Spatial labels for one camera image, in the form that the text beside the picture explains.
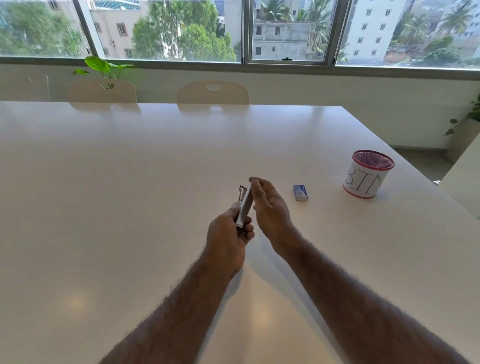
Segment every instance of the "red mesh cup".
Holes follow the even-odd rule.
[[[388,171],[394,166],[393,159],[383,153],[357,150],[352,155],[343,188],[356,197],[375,197]]]

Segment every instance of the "red rim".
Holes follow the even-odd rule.
[[[369,198],[374,198],[375,196],[377,196],[377,195],[375,195],[375,194],[374,194],[372,197],[357,196],[356,194],[353,194],[352,192],[350,192],[349,190],[347,190],[344,185],[342,185],[342,187],[343,187],[343,189],[344,189],[345,191],[347,191],[347,192],[348,192],[349,194],[351,194],[352,196],[355,196],[355,197],[358,197],[358,198],[363,198],[364,200],[368,200]]]
[[[383,168],[382,168],[382,167],[369,166],[368,164],[365,164],[365,163],[363,163],[363,162],[360,162],[360,161],[355,157],[355,154],[360,153],[360,152],[368,152],[368,153],[376,154],[376,155],[378,155],[378,156],[382,156],[382,157],[386,158],[387,160],[389,160],[390,163],[392,163],[392,165],[389,166],[389,167],[383,167]],[[365,167],[365,168],[370,168],[371,170],[391,170],[393,167],[395,167],[395,162],[393,161],[393,159],[391,159],[388,155],[383,154],[383,153],[380,153],[380,152],[377,152],[377,151],[375,151],[375,150],[368,150],[368,149],[357,150],[357,151],[353,152],[353,154],[352,154],[352,159],[355,161],[355,163],[358,163],[358,164],[360,164],[361,166],[363,166],[363,167]]]

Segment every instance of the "potted plant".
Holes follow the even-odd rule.
[[[452,163],[455,163],[465,152],[465,149],[480,133],[480,94],[476,101],[471,101],[472,109],[462,118],[450,119],[451,124],[456,124],[453,128],[448,129],[444,135],[452,135],[446,157]]]
[[[106,80],[119,80],[120,74],[125,68],[133,67],[133,64],[114,64],[95,56],[85,57],[85,63],[92,70],[100,72],[100,74]],[[77,68],[75,71],[73,71],[73,74],[89,74],[89,73],[90,73],[89,71],[82,70],[81,68]],[[106,89],[113,89],[113,87],[115,87],[115,84],[110,82],[110,83],[107,83],[106,87],[104,86],[102,87]]]

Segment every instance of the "forearm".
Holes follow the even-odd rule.
[[[467,363],[454,349],[362,285],[294,232],[278,243],[354,363]]]
[[[230,276],[201,257],[163,303],[100,364],[193,363]]]

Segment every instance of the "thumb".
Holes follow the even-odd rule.
[[[239,214],[239,211],[240,211],[240,205],[235,202],[232,204],[231,208],[229,208],[227,211],[223,213],[223,215],[226,215],[232,218],[233,220],[235,217],[237,217],[237,215]]]
[[[253,180],[252,181],[252,195],[253,199],[255,201],[256,206],[267,206],[269,205],[266,197],[265,197],[265,191],[262,189],[262,185],[260,184],[260,181],[258,180]]]

